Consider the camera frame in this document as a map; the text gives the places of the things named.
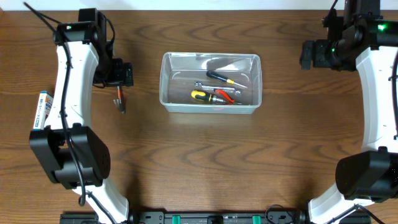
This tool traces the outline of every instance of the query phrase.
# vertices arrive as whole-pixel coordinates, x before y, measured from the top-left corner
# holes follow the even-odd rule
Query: clear plastic container
[[[208,70],[247,86],[242,89],[206,76]],[[242,105],[214,105],[191,97],[193,90],[203,91],[204,85],[228,86],[241,90],[240,95],[228,93]],[[251,114],[261,105],[261,63],[254,54],[178,53],[163,56],[160,72],[160,102],[169,112]]]

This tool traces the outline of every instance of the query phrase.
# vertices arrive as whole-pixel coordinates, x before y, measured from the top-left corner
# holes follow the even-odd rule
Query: green led light
[[[386,25],[378,25],[377,28],[379,28],[379,30],[383,31],[384,29],[387,28]]]

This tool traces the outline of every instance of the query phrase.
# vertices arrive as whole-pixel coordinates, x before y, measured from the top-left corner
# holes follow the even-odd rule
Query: wooden table
[[[53,91],[57,54],[31,12],[0,12],[0,223],[58,223],[80,208],[52,184],[29,148],[39,91]],[[78,12],[46,12],[63,22]],[[127,113],[114,88],[95,89],[93,129],[109,147],[111,177],[132,208],[264,211],[303,207],[335,181],[337,162],[360,152],[357,72],[301,71],[302,43],[324,39],[325,11],[108,11],[116,56],[134,66]],[[384,12],[398,20],[398,13]],[[262,105],[253,115],[168,113],[159,103],[166,52],[258,54]],[[397,202],[370,206],[398,222]]]

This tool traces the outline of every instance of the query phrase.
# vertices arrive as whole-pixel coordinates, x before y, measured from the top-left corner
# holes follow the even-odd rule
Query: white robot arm
[[[357,70],[364,105],[363,153],[342,159],[336,183],[308,203],[313,223],[339,223],[358,209],[356,205],[365,207],[396,194],[396,176],[388,173],[395,166],[391,158],[398,153],[391,78],[398,35],[389,30],[397,24],[384,21],[379,9],[379,1],[347,0],[344,17],[332,8],[323,20],[328,40],[307,41],[303,47],[303,69],[308,69],[306,59],[311,58],[314,67]],[[315,49],[313,57],[305,54],[308,48]]]
[[[398,150],[397,141],[394,140],[396,128],[389,81],[397,51],[397,47],[380,47],[379,50],[367,48],[356,59],[363,91],[363,151],[377,151],[381,146],[387,147],[389,152]],[[333,184],[323,195],[309,202],[308,211],[312,222],[327,223],[356,204],[368,206],[373,203],[370,199],[346,200]]]
[[[81,9],[79,22],[58,25],[54,35],[58,45],[58,75],[53,105],[45,129],[31,132],[30,146],[52,182],[85,195],[98,215],[98,221],[112,224],[127,220],[129,202],[108,177],[108,148],[91,130],[92,86],[96,82],[103,86],[131,86],[132,67],[119,58],[112,59],[114,39],[106,42],[106,21],[110,23],[96,9]],[[70,56],[70,67],[67,55]],[[67,85],[65,124],[60,112],[64,85]],[[65,130],[69,139],[63,135]],[[74,149],[69,150],[75,151],[77,160],[59,148],[65,141],[71,142]]]

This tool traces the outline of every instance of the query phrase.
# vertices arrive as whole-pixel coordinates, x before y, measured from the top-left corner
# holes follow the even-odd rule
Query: screwdriver
[[[225,77],[223,75],[220,75],[219,73],[216,73],[214,71],[207,71],[206,75],[208,77],[210,77],[210,78],[214,78],[214,79],[220,80],[222,82],[230,83],[230,84],[239,86],[241,88],[247,88],[247,86],[244,86],[242,84],[236,83],[234,80],[230,80],[229,78],[227,78],[227,77]]]
[[[227,103],[224,99],[204,91],[193,90],[191,96],[197,100],[202,100],[210,103],[222,103],[222,104]]]

